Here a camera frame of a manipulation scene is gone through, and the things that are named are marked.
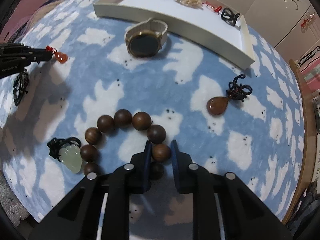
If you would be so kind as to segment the silver heat lamp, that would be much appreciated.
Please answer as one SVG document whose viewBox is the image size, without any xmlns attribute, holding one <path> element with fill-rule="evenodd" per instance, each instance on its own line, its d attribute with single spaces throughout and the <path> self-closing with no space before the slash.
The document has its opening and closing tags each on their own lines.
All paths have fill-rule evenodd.
<svg viewBox="0 0 320 240">
<path fill-rule="evenodd" d="M 298 60 L 298 65 L 302 66 L 304 63 L 306 63 L 306 61 L 313 58 L 319 51 L 320 51 L 320 46 L 315 46 L 313 50 L 309 51 L 306 55 L 304 55 Z"/>
</svg>

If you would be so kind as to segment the blue polar bear blanket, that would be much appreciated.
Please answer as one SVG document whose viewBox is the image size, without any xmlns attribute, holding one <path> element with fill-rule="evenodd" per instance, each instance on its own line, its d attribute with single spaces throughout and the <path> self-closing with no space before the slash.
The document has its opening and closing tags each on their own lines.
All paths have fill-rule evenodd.
<svg viewBox="0 0 320 240">
<path fill-rule="evenodd" d="M 1 160 L 17 198 L 40 223 L 84 177 L 49 155 L 52 138 L 84 138 L 99 116 L 124 108 L 145 111 L 176 140 L 180 151 L 209 172 L 235 173 L 275 214 L 235 218 L 236 239 L 275 239 L 296 189 L 303 157 L 304 124 L 300 89 L 291 68 L 255 31 L 255 63 L 245 84 L 253 93 L 231 102 L 221 117 L 210 116 L 209 98 L 225 94 L 241 70 L 214 52 L 175 35 L 153 59 L 127 52 L 128 22 L 98 18 L 97 0 L 66 0 L 24 36 L 23 44 L 47 45 L 68 61 L 33 63 L 27 94 L 16 106 L 13 77 L 1 81 Z"/>
</svg>

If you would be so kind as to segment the white shallow jewelry tray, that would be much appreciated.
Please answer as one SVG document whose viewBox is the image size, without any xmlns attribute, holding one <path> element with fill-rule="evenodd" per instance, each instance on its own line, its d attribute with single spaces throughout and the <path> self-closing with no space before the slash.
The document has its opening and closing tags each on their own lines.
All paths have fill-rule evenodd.
<svg viewBox="0 0 320 240">
<path fill-rule="evenodd" d="M 99 0 L 94 3 L 98 17 L 110 17 L 131 22 L 149 18 L 168 24 L 168 31 L 198 43 L 246 70 L 255 62 L 253 44 L 244 16 L 236 25 L 226 23 L 213 12 L 211 5 L 217 0 L 201 0 L 201 9 L 179 4 L 175 0 Z"/>
</svg>

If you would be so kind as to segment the red gourd charm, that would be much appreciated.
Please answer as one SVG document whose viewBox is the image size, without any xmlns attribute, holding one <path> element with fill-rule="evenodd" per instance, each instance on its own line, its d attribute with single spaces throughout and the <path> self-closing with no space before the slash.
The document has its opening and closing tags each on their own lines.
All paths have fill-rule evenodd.
<svg viewBox="0 0 320 240">
<path fill-rule="evenodd" d="M 52 54 L 54 55 L 55 59 L 59 61 L 61 64 L 66 63 L 68 60 L 68 55 L 65 53 L 62 53 L 60 51 L 57 51 L 57 49 L 51 47 L 51 46 L 46 46 L 46 51 L 51 51 Z"/>
</svg>

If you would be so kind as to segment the wooden bed footboard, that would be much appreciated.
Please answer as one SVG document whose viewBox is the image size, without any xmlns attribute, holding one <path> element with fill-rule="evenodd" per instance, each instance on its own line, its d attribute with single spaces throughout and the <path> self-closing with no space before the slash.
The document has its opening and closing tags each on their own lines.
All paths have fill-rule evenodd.
<svg viewBox="0 0 320 240">
<path fill-rule="evenodd" d="M 296 62 L 290 59 L 289 65 L 297 79 L 302 97 L 304 117 L 304 151 L 298 184 L 287 213 L 282 220 L 283 224 L 286 224 L 289 221 L 290 217 L 293 214 L 293 209 L 298 203 L 299 197 L 304 192 L 304 190 L 308 188 L 309 184 L 312 181 L 317 154 L 317 128 L 315 113 L 313 109 L 313 96 L 303 75 L 299 71 Z"/>
</svg>

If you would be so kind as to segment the white wardrobe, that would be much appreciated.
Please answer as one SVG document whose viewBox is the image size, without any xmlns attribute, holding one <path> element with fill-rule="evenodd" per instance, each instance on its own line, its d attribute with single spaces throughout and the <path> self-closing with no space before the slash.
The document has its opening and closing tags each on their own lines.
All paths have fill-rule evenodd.
<svg viewBox="0 0 320 240">
<path fill-rule="evenodd" d="M 218 0 L 241 12 L 247 24 L 272 46 L 286 36 L 298 37 L 313 45 L 319 39 L 319 18 L 306 28 L 304 19 L 315 13 L 309 0 Z"/>
</svg>

